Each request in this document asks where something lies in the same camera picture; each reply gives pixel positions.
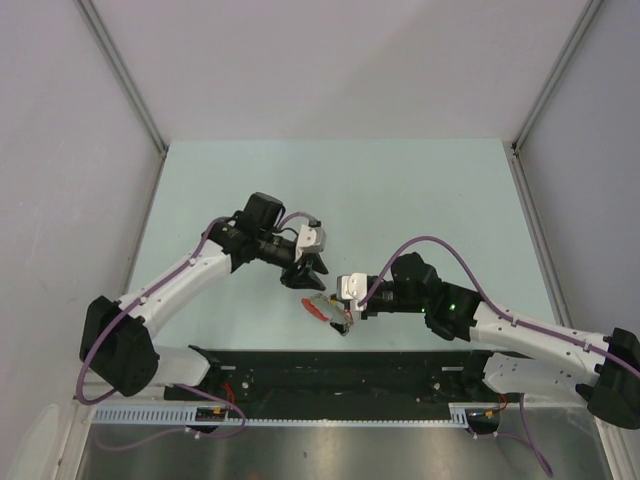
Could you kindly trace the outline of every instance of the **red wire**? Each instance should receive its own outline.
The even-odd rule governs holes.
[[[504,405],[502,405],[500,407],[500,409],[498,410],[498,412],[503,411],[505,408],[507,408],[507,405],[509,405],[509,400],[507,400],[507,396],[503,393],[500,394],[500,402],[504,403]]]
[[[231,403],[233,403],[235,405],[236,403],[236,394],[233,393],[233,390],[231,389],[231,385],[229,385],[227,382],[222,384],[222,388],[225,389],[225,391],[227,392],[227,400],[229,400]]]

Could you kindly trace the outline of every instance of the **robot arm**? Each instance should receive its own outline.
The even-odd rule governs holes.
[[[321,223],[311,220],[295,241],[289,240],[279,235],[284,212],[279,200],[255,193],[244,210],[214,220],[196,249],[149,285],[115,302],[94,300],[80,359],[91,357],[91,369],[124,396],[149,384],[200,383],[210,366],[204,356],[196,349],[154,348],[152,339],[205,287],[260,259],[282,268],[280,282],[286,287],[325,290],[317,276],[328,273],[319,255],[326,241]]]
[[[391,273],[393,280],[379,282],[366,303],[362,301],[377,277],[339,277],[336,297],[350,315],[334,317],[342,322],[334,328],[346,335],[354,323],[380,312],[423,313],[427,327],[445,340],[460,338],[516,352],[477,352],[473,364],[465,366],[467,380],[498,393],[584,401],[592,414],[608,423],[640,428],[640,381],[596,353],[614,354],[637,369],[640,344],[632,333],[616,328],[605,336],[567,329],[489,304],[477,291],[442,281],[417,253],[398,257]]]

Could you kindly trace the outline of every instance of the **wire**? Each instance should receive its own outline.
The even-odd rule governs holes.
[[[544,458],[544,455],[542,455],[542,453],[540,453],[540,450],[538,450],[538,446],[536,445],[536,442],[533,440],[533,436],[531,435],[529,420],[527,420],[527,414],[524,411],[524,393],[520,396],[520,417],[522,418],[522,425],[524,426],[524,431],[527,434],[527,439],[529,439],[529,445],[531,446],[531,450],[533,450],[533,454],[538,459],[538,463],[540,464],[542,470],[544,470],[544,473],[547,474],[547,477],[552,478],[553,469],[551,468],[551,465],[549,465],[549,462],[547,462],[547,459]]]
[[[287,213],[287,209],[284,208],[284,205],[282,206],[282,208],[280,209],[280,211],[278,212],[278,217],[275,221],[275,224],[278,225],[280,222],[282,222],[282,217],[284,217],[284,214]]]
[[[509,406],[509,399],[507,398],[506,395],[504,395],[503,393],[500,394],[500,400],[502,401],[502,403],[504,403],[504,405],[502,405],[499,409],[498,409],[498,413],[506,410],[506,408]]]
[[[115,388],[113,388],[108,392],[100,395],[97,398],[88,399],[87,397],[84,396],[84,382],[87,376],[87,372],[91,367],[91,362],[93,362],[93,359],[98,353],[98,350],[100,349],[100,347],[102,346],[106,338],[109,336],[109,334],[118,326],[118,324],[127,315],[129,315],[129,313],[131,313],[131,311],[134,308],[136,308],[138,305],[142,303],[142,297],[149,298],[151,295],[156,293],[158,290],[164,287],[167,283],[169,283],[171,280],[173,280],[178,275],[180,275],[183,271],[185,271],[190,265],[189,261],[193,258],[196,258],[198,255],[200,255],[200,252],[204,248],[204,244],[209,239],[209,234],[211,233],[213,226],[218,222],[222,222],[228,219],[229,217],[218,217],[215,220],[213,220],[209,224],[207,229],[204,231],[204,233],[202,234],[202,237],[200,238],[200,242],[198,242],[198,245],[196,246],[193,253],[189,256],[189,258],[185,260],[182,264],[180,264],[178,267],[176,267],[173,271],[169,272],[165,277],[158,280],[149,289],[145,290],[142,294],[140,294],[139,297],[136,297],[133,300],[133,302],[131,302],[118,315],[116,315],[116,317],[113,320],[111,320],[109,325],[107,325],[107,327],[102,331],[102,333],[100,333],[96,341],[93,343],[93,345],[89,349],[89,352],[87,353],[87,356],[85,357],[84,362],[82,363],[82,367],[80,368],[80,373],[78,374],[78,379],[76,381],[76,398],[81,404],[96,405],[102,402],[103,400],[109,398],[111,395],[113,395],[116,392]]]
[[[499,393],[499,400],[498,400],[498,406],[496,408],[490,408],[489,410],[485,410],[482,412],[470,412],[467,413],[468,417],[484,417],[484,416],[491,416],[491,415],[498,415],[500,412],[504,411],[507,406],[509,405],[509,400],[507,399],[507,396]]]
[[[640,380],[640,371],[639,370],[637,370],[631,364],[625,362],[624,360],[622,360],[618,356],[607,352],[606,350],[603,350],[603,349],[601,349],[599,347],[593,346],[590,343],[585,342],[584,340],[580,340],[580,339],[575,338],[575,337],[570,337],[569,335],[565,335],[563,333],[556,332],[554,330],[550,330],[550,329],[542,327],[540,325],[529,323],[529,322],[526,322],[526,321],[520,320],[520,319],[514,319],[513,315],[509,315],[507,312],[503,312],[489,298],[487,293],[484,291],[484,289],[480,285],[480,282],[478,282],[478,279],[476,278],[476,276],[473,274],[473,272],[469,268],[469,265],[467,264],[467,262],[464,261],[464,259],[462,258],[462,256],[460,256],[460,254],[456,251],[456,249],[453,248],[447,242],[445,242],[444,240],[442,240],[442,239],[440,239],[438,237],[433,237],[433,236],[430,236],[430,235],[425,235],[425,236],[421,236],[421,237],[415,237],[415,238],[412,238],[411,240],[405,242],[400,248],[398,248],[398,250],[395,251],[395,253],[391,256],[389,261],[382,268],[382,271],[380,272],[380,275],[378,275],[378,278],[376,278],[376,281],[373,282],[373,285],[371,286],[371,288],[367,292],[367,295],[364,297],[364,299],[362,299],[358,303],[359,306],[362,306],[365,303],[367,303],[367,301],[369,301],[369,299],[373,296],[373,294],[375,293],[376,289],[380,286],[380,283],[382,282],[384,276],[386,275],[386,273],[391,268],[391,265],[393,265],[393,262],[396,261],[396,259],[400,256],[400,254],[402,252],[404,252],[407,248],[409,248],[411,245],[413,245],[415,243],[418,243],[418,242],[434,242],[434,243],[437,243],[438,245],[441,245],[442,247],[446,248],[449,251],[449,253],[451,253],[451,255],[453,255],[455,257],[455,259],[458,261],[458,263],[460,264],[462,269],[465,271],[465,273],[469,277],[469,280],[471,280],[471,283],[473,284],[475,289],[478,291],[478,293],[482,297],[482,300],[489,306],[489,308],[491,308],[491,310],[493,310],[493,312],[496,315],[498,315],[499,318],[503,319],[506,322],[511,323],[514,326],[522,326],[522,327],[527,328],[529,330],[533,330],[534,332],[543,333],[543,334],[548,335],[550,337],[557,338],[559,340],[563,340],[563,341],[565,341],[567,343],[570,343],[572,345],[575,345],[575,346],[578,346],[578,347],[582,348],[587,353],[588,352],[594,352],[594,353],[597,353],[598,355],[602,355],[603,357],[605,357],[605,358],[611,360],[612,362],[615,362],[616,364],[620,365],[622,368],[626,369],[627,371],[629,371],[631,374],[633,374],[636,378],[638,378]]]
[[[308,213],[305,213],[305,212],[294,212],[294,213],[291,213],[291,214],[287,215],[282,220],[280,220],[280,222],[276,225],[276,228],[281,229],[287,223],[289,223],[291,220],[293,220],[294,218],[297,218],[297,217],[306,218],[310,222],[317,221],[316,217],[314,217],[313,215],[309,215]]]
[[[494,439],[494,438],[509,438],[511,440],[516,440],[516,441],[522,443],[524,446],[530,448],[533,451],[534,455],[536,456],[536,459],[538,460],[538,463],[540,464],[540,468],[542,468],[542,471],[545,473],[545,475],[547,475],[547,477],[549,477],[549,478],[553,478],[553,468],[551,468],[551,464],[549,464],[547,459],[540,452],[540,450],[538,449],[537,445],[533,441],[533,437],[531,435],[531,428],[529,426],[529,421],[527,420],[527,416],[526,416],[525,410],[524,410],[524,395],[522,395],[520,397],[520,417],[522,418],[522,425],[524,426],[524,431],[525,431],[525,433],[527,435],[527,438],[522,438],[522,437],[519,437],[518,435],[514,435],[513,433],[506,433],[506,432],[494,432],[494,433],[487,433],[487,434],[478,434],[478,433],[474,432],[471,427],[469,427],[467,429],[467,431],[473,435],[474,440],[490,440],[490,439]]]
[[[285,228],[280,229],[280,230],[274,230],[273,233],[283,233],[283,232],[286,232],[286,231],[293,232],[293,234],[296,236],[296,238],[298,238],[298,232],[296,232],[293,228],[290,228],[290,227],[285,227]]]
[[[226,405],[230,409],[235,410],[238,413],[238,415],[240,415],[240,418],[242,419],[240,425],[238,427],[236,427],[235,429],[231,430],[230,432],[223,432],[223,433],[205,433],[205,432],[193,430],[193,429],[189,428],[186,425],[184,427],[168,428],[166,430],[162,430],[160,432],[156,432],[156,433],[154,433],[152,435],[149,435],[148,437],[143,438],[142,440],[139,440],[137,442],[130,443],[130,444],[127,444],[127,445],[107,445],[107,444],[103,443],[102,440],[100,440],[100,438],[98,437],[97,434],[94,434],[93,440],[95,441],[96,445],[99,448],[101,448],[102,450],[106,450],[108,452],[124,452],[126,450],[132,450],[134,448],[141,447],[143,445],[146,445],[147,443],[150,443],[150,442],[153,442],[154,440],[157,440],[158,438],[162,438],[162,437],[164,437],[166,435],[169,435],[169,434],[172,434],[172,433],[195,432],[195,434],[194,434],[194,438],[195,439],[199,439],[200,437],[229,438],[229,437],[233,437],[234,435],[237,435],[238,433],[243,431],[245,428],[247,428],[247,417],[244,414],[244,412],[240,409],[240,407],[234,405],[233,403],[231,403],[231,402],[229,402],[227,400],[223,400],[220,397],[216,397],[214,395],[210,395],[210,394],[208,394],[206,392],[203,392],[202,390],[198,390],[197,388],[190,387],[188,385],[176,384],[176,387],[180,387],[180,388],[182,388],[184,390],[187,390],[187,391],[189,391],[191,393],[194,393],[196,395],[204,397],[207,400],[212,400],[214,402],[222,403],[223,405]]]
[[[231,385],[229,385],[227,382],[222,384],[222,388],[225,389],[225,391],[227,392],[227,395],[229,395],[229,398],[231,399],[231,403],[235,404],[236,403],[236,394],[233,393],[233,389],[231,388]]]

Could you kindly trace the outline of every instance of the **white wall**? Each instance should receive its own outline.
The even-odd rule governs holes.
[[[576,326],[640,335],[640,2],[605,2],[523,150]],[[629,435],[634,452],[640,434]]]
[[[70,0],[0,15],[0,478],[67,404],[87,304],[123,288],[159,158]]]
[[[513,140],[586,0],[96,0],[171,140]]]

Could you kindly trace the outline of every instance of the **light blue table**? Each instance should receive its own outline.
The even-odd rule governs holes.
[[[325,284],[352,272],[377,275],[417,235],[451,243],[487,292],[553,321],[507,159],[498,140],[175,142],[160,179],[132,288],[159,275],[198,241],[211,219],[244,207],[251,193],[323,221]],[[471,286],[437,245],[416,245],[447,281]],[[421,315],[384,315],[347,337],[313,319],[304,292],[255,261],[195,298],[158,344],[217,349],[447,350],[470,348],[429,331]]]

